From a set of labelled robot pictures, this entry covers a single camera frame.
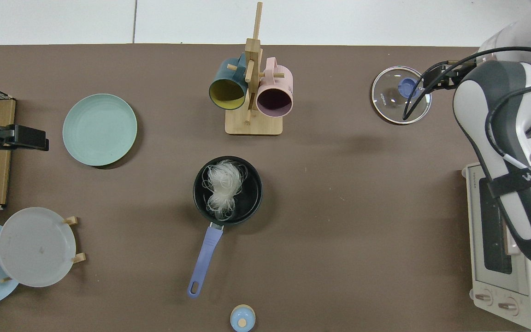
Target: oven window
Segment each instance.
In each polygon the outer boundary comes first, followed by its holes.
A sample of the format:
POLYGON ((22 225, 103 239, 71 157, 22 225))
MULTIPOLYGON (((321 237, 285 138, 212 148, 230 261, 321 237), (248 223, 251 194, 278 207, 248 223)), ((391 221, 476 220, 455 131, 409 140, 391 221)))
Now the oven window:
POLYGON ((512 257, 505 253, 505 229, 503 215, 497 202, 491 196, 487 179, 478 182, 481 201, 481 223, 483 227, 483 254, 485 267, 498 273, 512 273, 512 257))

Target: mug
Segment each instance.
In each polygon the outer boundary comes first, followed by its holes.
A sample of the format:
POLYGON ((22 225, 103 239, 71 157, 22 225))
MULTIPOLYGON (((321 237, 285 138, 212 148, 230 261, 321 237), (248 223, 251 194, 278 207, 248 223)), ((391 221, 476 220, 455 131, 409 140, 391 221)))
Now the mug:
POLYGON ((212 102, 222 109, 238 109, 245 102, 247 82, 245 82, 245 53, 236 58, 226 59, 218 68, 208 94, 212 102), (236 70, 227 69, 227 65, 235 65, 236 70))
POLYGON ((275 57, 268 58, 255 97, 257 109, 272 118, 287 115, 293 105, 292 88, 293 78, 289 69, 278 65, 275 57), (284 77, 274 78, 274 73, 284 73, 284 77))

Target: mug handle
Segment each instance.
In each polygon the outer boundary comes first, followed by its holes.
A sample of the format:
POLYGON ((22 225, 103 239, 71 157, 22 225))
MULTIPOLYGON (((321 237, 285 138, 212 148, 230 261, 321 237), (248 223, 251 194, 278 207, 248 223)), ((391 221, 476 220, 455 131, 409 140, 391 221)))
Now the mug handle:
POLYGON ((276 57, 271 57, 265 61, 264 80, 266 85, 274 85, 274 69, 278 68, 276 57))
POLYGON ((233 79, 238 82, 245 80, 245 70, 247 70, 247 61, 245 58, 245 53, 243 52, 239 57, 239 60, 236 64, 235 73, 232 75, 233 79))

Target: purple pan handle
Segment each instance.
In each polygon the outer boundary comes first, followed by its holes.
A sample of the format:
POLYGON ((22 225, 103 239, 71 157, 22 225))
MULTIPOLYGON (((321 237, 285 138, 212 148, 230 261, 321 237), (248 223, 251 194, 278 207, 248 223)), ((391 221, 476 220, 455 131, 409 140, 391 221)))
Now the purple pan handle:
POLYGON ((204 283, 204 278, 208 271, 208 265, 210 265, 210 260, 212 259, 212 253, 223 235, 222 227, 216 227, 221 226, 211 223, 206 230, 204 243, 202 243, 202 248, 200 249, 200 254, 196 261, 196 267, 194 267, 194 273, 192 273, 192 279, 188 285, 188 296, 190 298, 197 298, 200 295, 200 290, 202 289, 202 284, 204 283))

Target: blue lid knob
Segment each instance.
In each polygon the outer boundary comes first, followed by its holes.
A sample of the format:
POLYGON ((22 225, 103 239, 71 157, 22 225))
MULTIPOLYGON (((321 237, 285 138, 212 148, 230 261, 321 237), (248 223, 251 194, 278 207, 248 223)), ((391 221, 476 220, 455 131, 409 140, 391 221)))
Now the blue lid knob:
POLYGON ((246 305, 238 305, 230 314, 230 326, 236 332, 248 332, 255 326, 255 311, 246 305))
MULTIPOLYGON (((411 92, 413 92, 413 88, 415 88, 415 84, 417 84, 417 80, 414 80, 413 78, 403 78, 398 85, 398 90, 401 96, 404 98, 409 98, 411 95, 411 92)), ((413 94, 413 97, 415 98, 419 95, 419 89, 415 90, 415 93, 413 94)))

